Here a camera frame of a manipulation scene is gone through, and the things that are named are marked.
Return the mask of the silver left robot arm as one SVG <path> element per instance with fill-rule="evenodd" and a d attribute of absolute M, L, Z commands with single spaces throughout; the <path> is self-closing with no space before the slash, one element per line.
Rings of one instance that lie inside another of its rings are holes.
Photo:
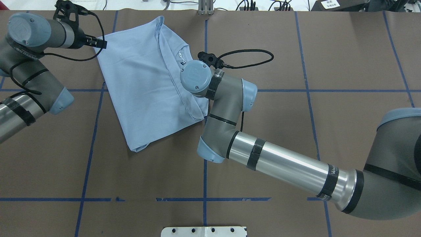
<path fill-rule="evenodd" d="M 107 46 L 104 36 L 86 35 L 77 21 L 64 15 L 46 19 L 32 13 L 15 13 L 9 18 L 1 41 L 1 76 L 9 77 L 20 89 L 1 100 L 1 142 L 36 122 L 46 113 L 57 115 L 74 97 L 40 61 L 47 48 L 78 49 L 83 45 Z"/>

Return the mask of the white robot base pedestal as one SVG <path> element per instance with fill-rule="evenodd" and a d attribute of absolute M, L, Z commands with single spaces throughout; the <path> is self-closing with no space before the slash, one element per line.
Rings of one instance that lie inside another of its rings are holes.
<path fill-rule="evenodd" d="M 165 227 L 161 237 L 247 237 L 243 226 Z"/>

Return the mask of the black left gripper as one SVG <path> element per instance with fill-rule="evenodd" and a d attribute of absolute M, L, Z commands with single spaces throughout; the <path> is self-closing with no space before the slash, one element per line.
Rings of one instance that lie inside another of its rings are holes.
<path fill-rule="evenodd" d="M 98 39 L 96 37 L 86 37 L 86 34 L 84 33 L 83 29 L 80 27 L 73 27 L 72 29 L 72 44 L 71 49 L 79 49 L 83 47 L 86 43 L 86 45 L 90 47 L 100 48 L 100 49 L 106 49 L 107 48 L 107 41 L 103 39 Z"/>

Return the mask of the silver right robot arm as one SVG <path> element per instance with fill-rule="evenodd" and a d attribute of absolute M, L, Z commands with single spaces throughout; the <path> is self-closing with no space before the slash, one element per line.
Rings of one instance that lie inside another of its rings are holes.
<path fill-rule="evenodd" d="M 257 86 L 192 60 L 180 69 L 182 86 L 213 102 L 197 153 L 204 160 L 236 161 L 329 201 L 348 215 L 394 220 L 420 212 L 420 108 L 388 111 L 362 169 L 341 169 L 290 147 L 236 128 L 257 98 Z"/>

